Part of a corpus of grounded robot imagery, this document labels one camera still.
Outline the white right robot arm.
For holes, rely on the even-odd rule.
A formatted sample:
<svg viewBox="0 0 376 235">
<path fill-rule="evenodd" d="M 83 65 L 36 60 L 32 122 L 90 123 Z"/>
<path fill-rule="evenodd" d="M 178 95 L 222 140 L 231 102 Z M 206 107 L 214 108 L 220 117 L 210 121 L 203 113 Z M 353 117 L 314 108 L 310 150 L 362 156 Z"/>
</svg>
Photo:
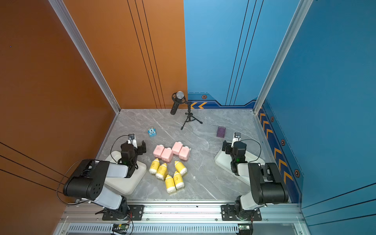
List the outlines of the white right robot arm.
<svg viewBox="0 0 376 235">
<path fill-rule="evenodd" d="M 224 221 L 260 221 L 261 207 L 289 201 L 287 187 L 276 163 L 266 163 L 246 148 L 243 141 L 224 141 L 214 158 L 218 166 L 250 186 L 250 191 L 238 196 L 233 205 L 221 206 Z"/>
</svg>

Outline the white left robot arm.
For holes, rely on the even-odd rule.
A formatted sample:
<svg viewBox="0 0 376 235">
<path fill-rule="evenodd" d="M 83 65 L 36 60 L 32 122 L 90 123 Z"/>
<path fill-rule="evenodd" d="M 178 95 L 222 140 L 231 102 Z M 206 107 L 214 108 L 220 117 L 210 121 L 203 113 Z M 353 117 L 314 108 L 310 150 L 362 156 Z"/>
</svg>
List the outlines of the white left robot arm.
<svg viewBox="0 0 376 235">
<path fill-rule="evenodd" d="M 146 165 L 138 161 L 138 156 L 146 153 L 146 143 L 137 145 L 129 140 L 120 148 L 110 154 L 114 157 L 111 162 L 82 160 L 64 184 L 63 194 L 101 206 L 103 220 L 139 221 L 144 206 L 129 205 L 126 196 L 134 192 L 146 173 Z"/>
</svg>

